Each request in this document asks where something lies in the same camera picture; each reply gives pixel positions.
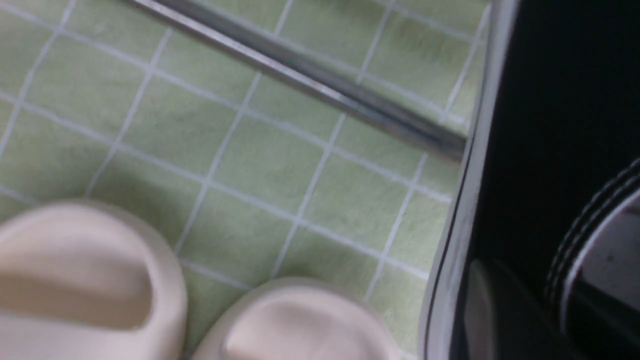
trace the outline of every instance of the slipper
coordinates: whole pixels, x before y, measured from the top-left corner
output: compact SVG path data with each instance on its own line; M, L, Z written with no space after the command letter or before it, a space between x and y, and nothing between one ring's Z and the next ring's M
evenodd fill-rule
M125 211L58 202L0 225L0 357L177 360L187 297L164 238Z
M193 360L398 360L384 323L328 284L278 279L236 302Z

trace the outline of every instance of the green tile floor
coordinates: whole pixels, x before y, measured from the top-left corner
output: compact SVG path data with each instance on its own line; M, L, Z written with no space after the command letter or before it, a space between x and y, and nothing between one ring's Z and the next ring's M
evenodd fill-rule
M484 0L200 0L466 133ZM415 358L458 168L121 0L0 3L0 219L93 197L184 265L187 353L244 292L317 277L368 302Z

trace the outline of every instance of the metal bar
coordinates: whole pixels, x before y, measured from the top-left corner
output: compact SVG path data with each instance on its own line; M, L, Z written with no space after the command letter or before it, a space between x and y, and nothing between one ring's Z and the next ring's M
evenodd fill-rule
M460 162L465 138L234 21L185 0L126 0L263 72L425 150Z

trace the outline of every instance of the green tile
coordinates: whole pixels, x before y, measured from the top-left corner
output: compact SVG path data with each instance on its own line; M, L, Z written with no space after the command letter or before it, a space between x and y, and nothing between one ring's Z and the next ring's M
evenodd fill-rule
M262 77L249 108L328 140L340 111L274 79Z
M174 33L160 57L160 69L214 92L226 99L242 102L255 71L208 45L182 33Z
M29 209L27 204L0 194L0 221L9 220L27 209Z
M238 301L244 291L182 268L189 297L186 352L191 353L216 320Z
M4 127L6 126L6 123L9 122L9 117L11 117L12 111L12 103L0 100L0 133L4 132Z
M352 118L346 119L336 145L407 179L413 177L422 157L421 150Z
M124 1L77 0L67 29L150 60L166 26Z
M447 220L448 209L449 205L445 202L413 193L389 256L429 271Z
M398 346L416 353L420 309L426 281L391 266L385 266L369 304L387 323Z
M62 15L69 4L69 0L3 0L3 2L56 25L62 20Z
M130 211L174 246L187 223L200 184L151 163L118 153L92 197Z
M154 78L124 142L205 175L236 111Z
M420 101L420 99L417 98L417 94L415 95L415 97L409 97L373 79L365 78L362 84L369 90L373 90L377 94L382 95L389 100L395 101L400 105L403 105L405 108L412 110L415 113L422 115L423 117L426 117L428 120L434 123L437 123L440 120L442 109L434 109L432 106L426 105L425 101Z
M291 225L210 189L180 256L242 283L260 285L269 279Z
M322 148L275 126L245 117L216 180L295 213L322 157Z
M0 89L17 96L51 32L8 12L0 12L0 24Z
M474 55L474 59L462 82L458 96L451 107L452 113L462 116L466 120L470 120L474 112L476 95L483 77L485 56L486 49L480 47Z
M468 42L394 13L369 72L444 107L469 49Z
M458 191L459 172L459 164L436 154L430 154L424 163L419 184L433 191L453 196Z
M382 250L407 187L336 155L320 175L305 218Z
M143 76L133 65L60 37L40 65L27 100L115 138Z
M377 259L301 227L278 276L324 280L359 299L367 292L377 265Z
M273 31L287 0L195 0L248 20L262 29Z
M297 0L282 36L360 67L384 11L371 0Z
M486 0L398 0L398 4L470 36L476 33Z
M0 183L42 200L82 196L109 147L22 110L2 158Z

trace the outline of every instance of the tile grout line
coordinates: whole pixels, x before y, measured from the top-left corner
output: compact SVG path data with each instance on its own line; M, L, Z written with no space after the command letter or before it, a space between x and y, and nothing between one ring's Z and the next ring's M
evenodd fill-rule
M287 0L287 2L285 3L285 6L282 9L282 13L280 14L280 18L278 19L278 23L276 24L276 28L274 30L274 33L276 35L281 32L284 26L284 23L287 20L287 16L289 16L289 10L291 9L292 4L293 4L293 0ZM247 90L244 100L236 113L236 117L234 118L233 122L229 126L229 130L227 131L227 134L225 135L224 139L220 143L220 146L218 147L218 151L216 151L216 155L211 162L211 166L209 167L207 176L205 177L204 182L202 183L202 186L200 188L200 192L198 193L198 196L196 197L196 201L193 204L193 209L191 209L191 213L189 214L189 218L187 219L187 222L184 225L182 233L180 234L180 238L178 239L178 242L175 244L175 247L173 248L173 251L174 253L176 253L176 255L180 254L180 251L182 250L184 243L186 242L187 237L189 236L189 232L191 231L191 228L193 227L193 224L195 223L196 218L198 217L198 213L200 212L202 203L204 202L205 196L207 195L207 190L209 189L209 186L213 181L213 177L216 174L218 166L222 161L222 156L227 150L227 146L229 144L229 141L231 141L231 137L235 133L238 125L240 125L240 121L242 121L244 114L249 108L249 102L253 97L253 93L255 92L255 89L258 87L258 83L260 82L261 77L262 77L262 73L259 71L256 72L255 76L253 77L253 81L249 86L249 90Z
M13 127L15 126L15 123L18 120L18 116L20 115L20 109L22 108L22 101L24 101L25 98L27 97L27 93L29 92L29 88L31 88L31 83L33 82L33 78L35 77L36 71L38 70L38 68L40 67L40 64L42 64L42 62L44 61L44 58L47 56L47 54L51 50L53 43L62 33L62 29L67 24L67 21L69 20L69 17L71 17L71 13L74 11L75 7L76 7L76 0L70 0L67 3L67 7L65 8L65 11L62 15L62 19L60 20L60 23L55 28L52 29L53 34L51 34L49 39L47 39L45 44L42 46L40 52L38 53L38 57L33 63L33 66L29 69L29 72L27 73L27 76L25 77L24 82L22 83L22 87L20 88L20 92L18 93L18 102L13 106L13 110L11 112L11 115L9 116L9 121L6 124L4 132L2 134L2 138L0 138L0 156L4 154L4 149L6 148L7 143L9 142L9 137L11 137L11 133L13 132Z
M373 54L376 51L378 42L380 42L382 32L385 28L385 25L387 24L387 20L391 14L392 6L395 3L395 1L396 0L391 0L389 4L386 5L385 13L382 15L382 18L380 19L380 23L378 24L376 34L374 35L374 38L371 41L371 45L367 50L367 54L365 55L364 61L362 62L362 66L360 67L360 70L358 72L358 77L356 79L357 84L360 84L362 82L362 79L364 78L364 75L367 72L367 68L369 68L371 58L373 58ZM342 125L344 124L346 117L347 116L345 113L341 113L340 117L338 118L338 121L333 127L331 136L329 137L329 142L327 146L324 148L322 158L320 158L320 162L318 162L316 170L314 171L314 174L311 177L311 182L309 182L309 185L307 186L307 190L305 191L304 197L302 198L302 203L298 208L298 213L296 214L296 218L294 219L293 225L289 229L289 232L287 233L287 237L285 238L284 244L280 249L280 253L278 253L278 257L276 258L276 262L273 265L273 268L271 269L271 274L269 275L270 279L275 279L275 277L278 276L280 267L284 262L284 259L285 259L285 256L287 255L287 251L289 250L289 247L291 246L291 241L293 240L293 237L295 236L296 231L300 226L300 222L303 220L304 214L307 210L307 206L311 202L311 198L316 189L316 185L320 178L320 175L324 170L324 166L326 165L326 162L329 160L329 156L331 156L331 154L333 153L333 148L335 147L335 141L338 139L338 135L340 133L340 130L342 129Z
M10 96L5 96L2 92L0 92L0 98L5 99L5 100L10 101L10 102L16 102L15 98L10 97ZM45 118L57 123L57 124L65 126L65 127L69 128L69 129L71 129L73 131L77 131L79 133L82 133L82 134L86 135L87 137L92 138L92 139L94 139L94 140L96 140L98 142L102 142L102 143L108 144L108 145L113 143L112 140L110 140L109 138L105 137L104 135L96 133L95 131L93 131L91 129L85 128L84 126L76 124L76 123L71 122L69 120L61 119L61 118L57 117L55 114L52 114L49 111L45 111L45 110L39 108L38 106L29 104L29 103L26 103L26 102L24 103L24 106L29 111L34 111L37 114L39 114L39 115L41 115L41 116L43 116L43 117L45 117ZM162 168L164 170L167 170L169 172L173 172L174 174L180 175L182 177L185 177L185 178L190 179L192 181L195 181L197 183L205 182L205 179L202 176L198 176L196 174L193 174L193 173L189 172L188 170L184 170L184 169L182 169L180 167L177 167L177 166L175 166L175 165L173 165L171 163L168 163L168 162L166 162L164 160L157 159L157 158L153 157L152 155L145 154L144 152L136 150L136 149L132 148L129 145L121 143L118 147L122 152L124 152L126 154L129 154L131 156L134 156L136 158L139 158L139 159L142 159L142 160L145 160L145 161L149 161L150 163L152 163L152 164L154 164L154 165L156 165L156 166L158 166L158 167L160 167L160 168ZM276 216L278 216L280 218L283 218L283 219L286 219L286 220L290 220L290 221L293 221L295 219L294 215L289 214L288 212L286 212L286 211L284 211L282 209L279 209L278 207L276 207L274 205L271 205L271 204L269 204L267 202L264 202L263 200L260 200L260 199L258 199L256 197L254 197L253 195L244 194L244 193L242 193L242 192L240 192L238 190L235 190L233 188L229 188L229 187L227 187L227 186L225 186L223 184L219 184L216 181L211 181L209 183L209 186L214 188L214 189L217 189L217 190L219 190L221 192L229 194L229 195L231 195L233 197L236 197L237 199L239 199L239 200L241 200L243 202L246 202L247 204L251 204L251 205L254 205L254 206L256 206L256 207L258 207L260 209L268 211L268 212L270 212L270 213L272 213L272 214L274 214L274 215L276 215ZM325 235L330 240L333 240L333 241L336 241L337 243L341 243L343 245L346 245L346 246L348 246L348 247L350 247L350 248L352 248L354 250L357 250L357 251L359 251L359 252L361 252L363 254L372 256L372 257L374 257L376 259L380 258L380 253L377 252L376 250L369 249L369 248L365 247L364 245L362 245L360 243L357 243L357 242L355 242L353 240L350 240L350 239L346 238L345 236L342 236L342 235L339 235L339 234L335 234L335 233L331 232L330 230L325 229L324 227L315 225L315 224L313 224L313 223L311 223L311 222L309 222L307 220L301 221L300 225L308 227L309 229L311 229L311 230L313 230L313 231L315 231L315 232L317 232L319 234ZM402 269L402 270L404 270L404 271L406 271L406 272L408 272L410 274L416 275L417 277L423 278L423 279L426 279L426 277L428 276L427 273L425 273L425 272L423 272L423 271L421 271L419 269L416 269L416 268L412 267L409 264L403 263L402 261L398 261L398 260L395 260L395 259L392 259L392 258L388 258L387 259L387 263L390 264L390 265L393 265L395 267L398 267L398 268L400 268L400 269Z
M122 143L124 136L127 134L127 131L131 127L131 124L133 123L133 119L136 116L136 112L138 112L138 107L142 102L142 98L145 94L145 91L147 91L149 83L151 82L151 79L154 77L154 69L156 68L158 62L160 61L160 56L162 55L162 52L164 51L169 41L169 38L171 37L171 34L172 34L172 29L167 27L167 29L164 31L164 35L162 39L160 39L160 42L158 43L156 50L154 51L153 57L151 57L151 62L149 63L149 67L145 71L145 77L142 79L142 83L140 84L140 87L136 92L136 95L133 99L133 103L131 104L129 111L127 112L127 116L125 117L124 123L122 124L122 127L118 132L118 136L116 136L116 139L111 145L111 148L107 153L107 156L104 158L104 160L98 167L98 170L96 170L95 174L91 178L91 181L89 181L89 184L87 185L84 191L84 197L91 196L93 189L95 188L95 185L98 183L98 180L100 179L100 176L105 171L105 169L107 169L107 166L109 165L109 163L115 156L116 152L118 151L118 146L120 145L120 143Z
M5 186L3 184L0 184L0 193L12 198L13 200L19 201L19 202L21 202L23 204L26 204L26 205L29 205L29 206L36 206L37 204L40 203L36 199L34 199L32 197L28 197L26 195L23 195L23 194L15 191L13 189L8 188L7 186Z
M218 280L219 282L224 282L227 285L231 285L235 288L238 288L240 290L244 290L244 291L249 291L251 289L253 289L252 286L249 286L247 284L243 284L239 281L235 281L233 279L231 279L230 277L223 275L217 271L211 270L210 268L207 268L206 266L202 266L199 265L198 263L194 263L193 261L184 259L184 258L180 258L180 264L182 264L182 266L185 266L186 268L197 272L198 274L204 275L206 277L210 277L213 279Z
M443 124L445 121L447 121L447 117L449 117L449 112L451 112L453 103L458 97L458 92L460 92L462 83L464 82L465 77L469 72L469 68L471 68L471 63L473 62L473 59L474 59L474 56L476 55L478 47L480 46L480 39L482 38L482 32L484 30L484 27L486 26L486 23L489 20L490 11L491 11L491 5L489 4L484 8L482 19L480 19L480 23L478 24L478 27L476 29L476 34L474 36L473 42L471 43L471 48L469 49L469 54L467 56L467 59L465 60L465 63L462 65L462 70L460 71L460 75L458 76L456 80L456 84L453 86L453 89L451 89L451 93L449 94L449 99L447 100L447 105L445 106L444 111L442 112L442 116L440 117L440 121L439 121L440 124Z
M9 11L14 12L15 9L12 8L12 7L9 7ZM25 13L25 12L19 11L19 12L16 13L16 15L21 16L21 17L25 18L26 20L35 22L35 23L40 24L40 25L44 24L46 26L46 23L38 20L37 18L34 18L29 13ZM111 54L112 56L116 56L117 58L121 58L124 61L127 61L127 62L132 63L134 65L137 65L139 67L143 67L143 68L147 67L144 63L142 63L141 61L137 60L136 58L133 58L132 56L124 54L124 53L118 51L117 49L114 49L114 48L109 47L107 45L102 45L102 44L100 44L98 42L95 42L95 41L89 39L89 38L86 38L84 36L75 34L73 32L67 31L67 30L64 30L63 34L66 35L66 36L70 36L71 35L70 37L74 38L74 40L78 40L80 42L84 42L86 44L92 45L92 46L94 46L94 47L96 47L96 48L98 48L98 49L100 49L102 51L107 52L108 54ZM17 102L17 100L14 97L12 97L10 95L3 94L2 92L0 92L0 97L5 98L5 99L7 99L8 101L11 101L11 102ZM94 138L94 139L96 139L98 141L101 141L103 143L111 143L111 140L107 139L103 135L95 133L95 132L93 132L93 131L91 131L89 129L86 129L84 127L77 126L77 124L74 124L73 122L70 122L70 121L68 121L66 119L61 119L61 118L57 117L55 114L52 114L49 111L46 111L46 110L44 110L42 108L39 108L38 106L35 106L35 105L32 105L32 104L28 104L28 103L25 103L25 102L24 102L24 104L26 106L29 106L29 108L32 111L39 112L42 116L47 117L47 118L49 118L49 119L51 119L51 120L53 120L55 122L58 122L59 124L62 124L62 125L67 126L69 128L72 128L75 131L78 131L80 133L84 133L85 135L87 135L89 137L92 137L92 138ZM133 149L131 147L128 147L128 146L126 146L124 144L120 144L120 148L123 148L123 147L128 148L128 149L126 149L126 151L128 153L131 154L133 152L133 155L135 155L135 156L137 156L139 158L143 158L143 159L145 159L147 161L152 161L152 159L154 159L152 156L143 155L143 153L140 152L140 151L137 151L137 150L135 150L135 149ZM390 170L385 170L383 168L380 168L378 165L373 164L373 163L369 163L368 161L366 161L364 159L361 159L361 158L358 158L357 156L352 156L349 160L357 162L362 166L369 167L373 171L379 172L382 175L388 175L386 173L392 173ZM169 171L175 172L177 174L180 174L180 175L182 175L184 177L187 177L189 179L192 179L194 181L201 181L200 180L201 177L193 175L193 174L189 174L189 172L187 172L186 170L180 169L179 167L176 167L175 165L172 165L170 163L164 163L161 160L156 160L156 161L152 161L152 162L155 163L156 165L160 166L160 167L167 168L167 170L169 170ZM398 176L397 174L394 174L393 177L401 179L401 177ZM419 192L427 192L426 194L430 195L428 193L428 189L425 188L425 187L418 186L418 187L416 187L416 190L419 191Z
M30 14L28 12L25 12L24 10L15 8L15 7L13 7L11 5L8 5L8 4L3 4L3 5L4 6L2 7L2 9L4 9L5 11L10 12L10 13L16 15L16 16L22 17L24 20L33 22L33 23L38 24L40 26L43 26L45 28L55 29L55 26L47 23L46 21L44 21L42 19L39 19L38 17L36 17L33 14ZM271 37L271 38L275 38L273 34L267 32L266 30L263 30L263 29L260 29L260 30L261 30L260 31L261 33L264 33L265 35L269 35L269 37ZM145 68L146 65L147 65L147 64L143 63L142 61L140 61L139 59L137 59L137 58L135 58L135 57L133 57L131 55L125 54L125 53L119 51L118 49L112 48L109 45L102 44L102 43L100 43L98 41L95 41L95 40L93 40L91 38L88 38L88 37L86 37L84 35L80 35L80 34L74 33L72 31L69 31L69 30L66 30L66 29L64 29L61 34L66 36L66 37L69 37L71 39L74 39L74 40L77 40L77 41L80 41L80 42L84 42L84 43L86 43L88 45L92 45L92 46L96 47L97 49L100 49L101 51L104 51L104 52L106 52L106 53L108 53L108 54L110 54L112 56L115 56L115 57L117 57L117 58L119 58L119 59L121 59L123 61L129 62L129 63L131 63L133 65L136 65L136 66L139 66L139 67L143 67L143 68ZM311 55L311 56L314 56L314 57L319 58L321 60L324 60L324 61L327 61L329 63L332 63L336 67L338 67L340 69L343 69L345 71L354 72L354 73L358 73L359 72L359 70L357 68L355 68L354 66L352 66L350 64L347 64L347 63L343 62L340 59L333 58L332 56L330 56L328 54L324 54L324 53L322 53L320 51L315 51L313 49L307 49L305 46L303 46L301 44L298 44L298 43L296 43L296 42L294 42L294 41L292 41L292 40L290 40L288 38L277 37L275 39L278 40L278 41L281 41L283 44L288 45L289 47L292 47L292 48L294 48L294 49L296 49L298 51L301 51L303 53L307 53L308 55ZM204 97L208 97L208 96L212 95L212 93L206 92L206 91L201 90L201 89L198 89L195 86L193 86L193 85L191 85L191 84L189 84L189 83L187 83L187 82L185 82L185 81L183 81L183 80L181 80L179 78L176 78L175 76L170 75L170 74L168 74L168 73L166 73L166 72L164 72L162 70L156 69L155 75L157 75L160 78L163 78L163 79L165 79L165 80L167 80L169 82L172 82L175 85L181 86L181 87L185 88L186 90L192 91L195 94L198 94L198 95L201 95L201 96L204 96ZM427 108L427 109L429 109L431 111L435 111L437 113L442 113L443 110L444 110L441 106L435 104L433 101L431 101L431 100L429 100L427 98L424 98L424 97L420 96L419 94L416 94L416 93L414 93L414 92L412 92L410 90L404 89L404 88L394 84L393 82L391 82L389 80L385 80L383 78L380 78L377 75L367 73L365 75L365 78L369 79L371 81L374 81L376 83L379 83L379 84L381 84L383 86L386 86L386 87L390 88L390 90L393 90L393 91L397 92L399 95L405 96L405 97L407 97L407 98L409 98L409 99L411 99L413 101L418 102L419 104L421 104L422 106L424 106L425 108ZM220 102L221 104L224 104L224 105L229 106L231 108L237 108L238 107L238 105L234 104L232 101L220 98L217 95L215 95L212 98L212 100L214 100L216 102ZM449 116L450 117L455 117L457 122L466 121L460 115L450 114Z
M380 5L383 5L384 7L387 7L389 3L394 3L396 0L370 0L374 3L378 3ZM278 37L278 35L274 35L272 33L270 33L268 30L265 30L261 27L259 27L258 25L234 14L231 13L230 11L222 8L221 6L215 5L215 4L208 4L207 5L208 8L212 9L213 11L215 11L216 13L244 26L249 28L250 30L257 32L261 35L266 35L267 37L271 38L272 40L281 40L280 37ZM407 8L406 6L400 5L400 4L393 4L392 5L392 11L397 12L398 14L404 16L404 17L408 17L410 19L416 20L417 22L427 25L432 29L435 29L445 35L449 35L450 37L453 38L457 38L458 40L462 40L462 41L466 41L468 43L471 43L473 41L473 36L469 35L468 33L466 33L465 31L456 29L454 27L451 27L449 25L444 24L443 22L440 22L432 17L429 17L427 15L424 15L422 13L416 12L415 10L412 10L410 8Z
M4 100L9 101L9 102L18 102L18 100L16 100L15 97L13 97L11 95L8 95L6 93L3 93L2 91L0 91L0 99L4 99ZM61 118L57 117L55 114L51 113L50 111L45 110L43 108L40 108L40 107L38 107L38 106L36 106L34 104L29 104L29 103L26 103L26 102L22 102L22 106L23 107L28 107L31 111L39 113L44 117L47 117L47 118L50 118L50 119L56 119L55 121L60 123L60 124L64 124L64 125L68 126L69 123L70 123L68 120L61 119ZM314 143L314 144L316 144L316 145L318 145L318 146L320 146L322 148L325 148L325 147L328 146L328 143L326 141L324 141L324 140L322 140L322 139L320 139L320 138L318 138L318 137L316 137L316 136L314 136L312 134L306 133L305 131L297 129L294 125L292 125L292 124L290 124L288 122L280 122L278 120L273 120L273 119L270 119L269 117L267 117L265 115L261 115L261 114L255 113L254 111L249 110L249 109L247 109L245 111L245 115L249 115L251 117L255 117L257 120L263 121L263 122L265 122L265 123L267 123L269 125L279 127L280 129L283 129L285 131L288 131L290 133L298 135L302 139L304 139L306 141L309 141L311 143ZM92 131L90 131L90 130L88 130L86 128L79 128L79 129L76 129L76 130L81 132L81 133L84 133L84 134L86 134L86 135L88 135L90 137L94 137L94 138L97 137L97 138L99 138L99 141L101 141L103 143L106 143L108 145L111 145L112 141L110 139L106 138L106 136L104 136L104 135L101 135L101 134L100 135L97 135L97 134L90 135L88 133L91 133ZM137 150L134 150L129 145L121 143L119 145L119 148L122 148L122 147L130 148L130 150L129 150L130 152L131 151L137 151ZM379 165L377 165L377 164L375 164L375 163L373 163L373 162L371 162L369 160L366 160L366 159L361 158L361 157L359 157L357 155L351 154L350 152L345 151L345 150L341 149L340 147L334 146L332 154L336 154L336 155L340 156L341 158L344 158L344 159L349 160L349 161L351 161L353 163L361 165L361 166L363 166L363 167L365 167L365 168L367 168L367 169L369 169L369 170L371 170L371 171L373 171L373 172L385 177L388 181L392 181L392 182L395 182L395 183L401 183L401 184L403 184L405 186L410 186L410 180L407 180L404 177L400 176L399 174L397 174L397 173L395 173L395 172L393 172L393 171L391 171L389 169L386 169L384 167L381 167L381 166L379 166ZM415 189L416 189L416 191L418 191L418 192L420 192L420 193L422 193L424 195L427 195L427 196L431 197L434 200L437 200L437 201L440 201L440 202L447 202L447 203L451 201L451 198L449 196L441 194L441 193L438 193L438 192L435 192L435 191L429 189L426 186L417 185L415 187Z
M422 157L420 158L420 162L418 162L418 167L415 169L415 173L413 174L411 184L415 185L418 183L418 180L420 179L420 175L422 175L422 169L424 169L424 164L427 161L427 157L428 155L426 152L422 154ZM394 240L396 239L398 229L402 224L404 213L406 212L406 209L409 206L409 202L413 197L413 192L414 192L414 189L412 187L409 187L409 189L406 191L406 195L404 196L402 204L400 205L400 210L398 211L396 220L394 221L394 225L391 227L391 232L389 232L389 236L387 238L387 242L385 243L385 247L382 249L382 257L378 262L376 271L374 272L373 277L371 278L371 282L369 283L369 287L367 288L367 292L364 295L365 302L369 302L369 299L371 298L371 295L373 294L373 291L376 288L378 280L380 279L380 275L382 274L382 270L385 266L385 259L389 255L391 246L393 246L394 244Z
M291 245L291 240L293 240L293 236L296 234L298 227L300 226L300 222L307 210L307 206L309 202L311 202L311 197L313 196L313 192L316 189L316 185L322 171L324 169L324 165L326 164L329 156L331 155L333 145L335 144L336 139L338 138L338 134L340 133L340 129L342 129L342 124L344 123L344 119L346 117L344 114L340 114L338 118L338 122L336 122L333 127L333 131L331 132L331 137L329 138L329 145L324 148L322 158L320 158L320 162L318 163L316 170L314 171L314 175L311 177L311 182L309 182L309 186L305 192L304 197L302 198L302 203L298 208L298 213L296 214L296 218L293 220L293 225L289 229L289 233L287 233L287 237L285 238L284 244L280 249L280 253L278 253L278 257L276 258L276 262L271 269L271 274L269 275L270 279L275 279L280 271L280 267L282 266L282 262L284 261L284 257L287 255L287 251L289 250L289 246Z

